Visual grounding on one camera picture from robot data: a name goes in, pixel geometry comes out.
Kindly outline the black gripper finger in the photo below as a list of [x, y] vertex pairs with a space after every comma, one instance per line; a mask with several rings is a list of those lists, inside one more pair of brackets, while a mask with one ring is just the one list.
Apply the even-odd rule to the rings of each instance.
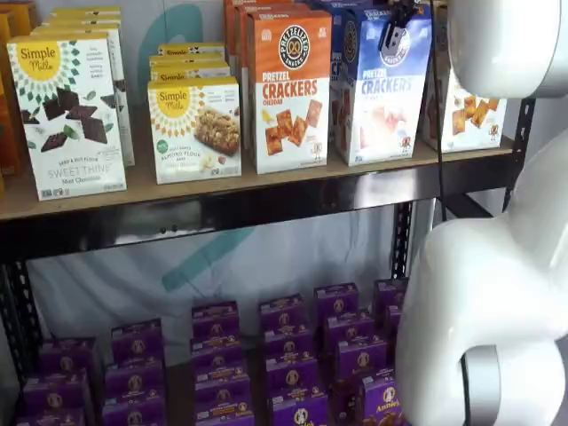
[[423, 1], [388, 1], [385, 5], [389, 13], [389, 20], [383, 28], [380, 51], [381, 53], [397, 53], [407, 26], [416, 15], [424, 14], [425, 3]]

